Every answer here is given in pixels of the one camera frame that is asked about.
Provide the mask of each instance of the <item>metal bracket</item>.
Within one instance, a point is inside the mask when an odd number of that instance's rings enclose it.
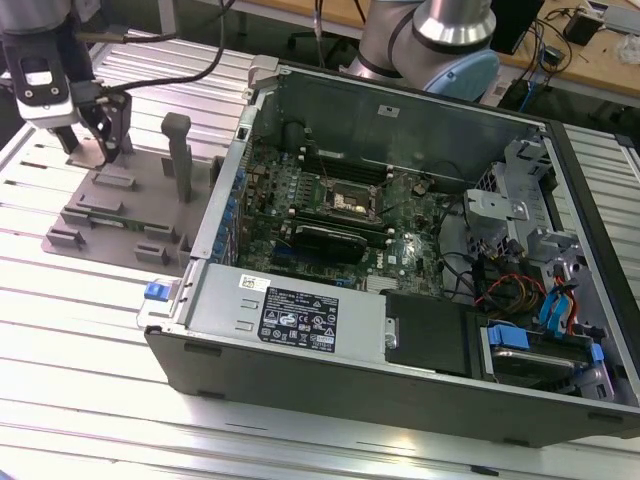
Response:
[[[386,318],[384,321],[384,344],[391,350],[398,348],[398,322],[395,318]]]
[[[549,262],[579,244],[578,237],[571,233],[550,232],[546,228],[536,228],[527,237],[528,255],[540,262]]]

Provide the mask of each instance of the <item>black cable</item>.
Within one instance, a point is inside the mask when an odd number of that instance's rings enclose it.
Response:
[[[324,0],[315,0],[315,22],[314,31],[316,34],[316,45],[318,47],[318,66],[325,68],[324,52],[322,51],[322,9],[324,7]]]
[[[533,68],[533,66],[536,64],[537,62],[537,58],[538,58],[538,52],[540,50],[540,45],[538,44],[538,40],[540,38],[544,38],[544,30],[540,33],[538,32],[538,24],[536,22],[534,22],[533,24],[533,30],[529,29],[528,32],[533,32],[535,39],[534,39],[534,49],[533,49],[533,56],[531,57],[531,61],[529,62],[529,65],[527,66],[526,70],[524,72],[522,72],[522,75],[520,75],[520,77],[518,78],[518,80],[515,81],[515,83],[513,84],[514,86],[517,86],[525,77],[525,75],[529,72],[529,70],[531,70]]]
[[[559,18],[561,16],[567,16],[567,17],[571,17],[571,15],[569,15],[569,12],[577,12],[578,10],[580,11],[585,11],[584,7],[573,7],[573,8],[556,8],[551,10],[550,12],[548,12],[544,19],[545,20],[555,20],[556,18]]]
[[[360,15],[360,18],[362,19],[362,23],[367,23],[367,17],[364,14],[364,11],[362,11],[362,6],[360,5],[360,0],[353,0],[353,3],[356,4],[356,8],[358,9],[358,14]]]
[[[439,259],[442,262],[442,264],[445,266],[445,268],[449,270],[453,274],[453,276],[456,277],[457,280],[460,280],[460,282],[463,283],[464,286],[467,287],[470,292],[474,292],[475,288],[473,286],[473,283],[471,283],[469,280],[464,278],[461,273],[456,271],[456,269],[453,268],[449,262],[447,262],[447,259],[444,258],[444,256],[442,255],[442,252],[440,251],[440,230],[442,229],[442,224],[444,223],[445,218],[447,218],[447,215],[451,213],[451,211],[453,210],[453,207],[455,207],[459,201],[460,201],[460,198],[451,200],[451,203],[449,203],[449,206],[445,209],[444,213],[438,220],[438,223],[435,225],[436,238],[435,238],[435,241],[433,242],[434,243],[433,249],[436,255],[436,259]]]
[[[540,23],[541,25],[545,26],[545,27],[549,27],[551,30],[553,30],[554,32],[556,32],[556,34],[558,35],[558,37],[560,37],[560,39],[565,43],[565,45],[567,46],[567,48],[569,49],[569,59],[567,60],[567,63],[565,64],[564,67],[562,68],[556,68],[555,71],[550,71],[547,70],[544,65],[542,66],[543,70],[547,73],[552,73],[553,75],[557,74],[557,73],[561,73],[564,72],[567,68],[569,68],[569,65],[571,65],[571,62],[573,61],[573,48],[571,47],[571,43],[569,43],[569,40],[567,40],[566,38],[564,38],[564,35],[562,34],[562,32],[560,30],[558,30],[556,27],[554,27],[553,25],[551,25],[549,22],[546,22],[544,20],[540,20],[537,19],[536,23]]]
[[[462,180],[463,182],[467,181],[464,174],[462,173],[462,170],[460,170],[460,167],[455,163],[453,163],[451,160],[438,160],[437,162],[431,164],[429,168],[433,169],[436,165],[442,165],[442,164],[449,165],[458,174],[458,176],[460,177],[460,180]]]
[[[178,33],[167,33],[165,35],[155,35],[153,37],[131,37],[125,35],[122,43],[160,43],[168,42],[169,40],[175,40],[178,38]]]
[[[467,270],[465,272],[460,272],[460,276],[462,276],[462,275],[472,275],[472,274],[473,274],[473,272],[471,270]],[[453,300],[454,298],[456,298],[456,296],[460,295],[461,292],[458,291],[458,289],[460,288],[460,283],[461,283],[460,282],[460,278],[456,278],[456,285],[455,285],[455,287],[453,287],[453,293],[449,297],[449,300]]]
[[[206,76],[208,76],[211,72],[213,72],[220,60],[222,60],[222,54],[224,53],[224,17],[229,9],[233,6],[236,0],[229,0],[229,3],[225,5],[223,0],[220,1],[220,13],[218,18],[220,19],[220,45],[218,45],[218,51],[216,52],[216,56],[211,62],[211,64],[204,69],[202,72],[187,76],[187,77],[170,77],[170,78],[159,78],[155,80],[141,80],[138,82],[131,83],[123,83],[122,85],[116,85],[115,87],[106,87],[105,93],[122,93],[128,90],[133,90],[135,88],[143,88],[143,87],[157,87],[160,85],[173,85],[173,84],[182,84],[182,83],[191,83],[202,80]]]

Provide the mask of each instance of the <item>gray vertical post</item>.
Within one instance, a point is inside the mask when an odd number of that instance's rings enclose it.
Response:
[[[191,147],[187,144],[187,133],[191,119],[186,115],[167,113],[162,121],[162,133],[169,138],[169,152],[173,162],[173,173],[178,187],[178,200],[188,203],[191,199]]]
[[[158,10],[160,12],[162,33],[176,33],[179,28],[176,16],[176,0],[158,0]]]

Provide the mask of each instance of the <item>power supply label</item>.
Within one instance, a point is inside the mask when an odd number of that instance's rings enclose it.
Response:
[[[338,299],[267,288],[258,337],[263,342],[334,353]]]

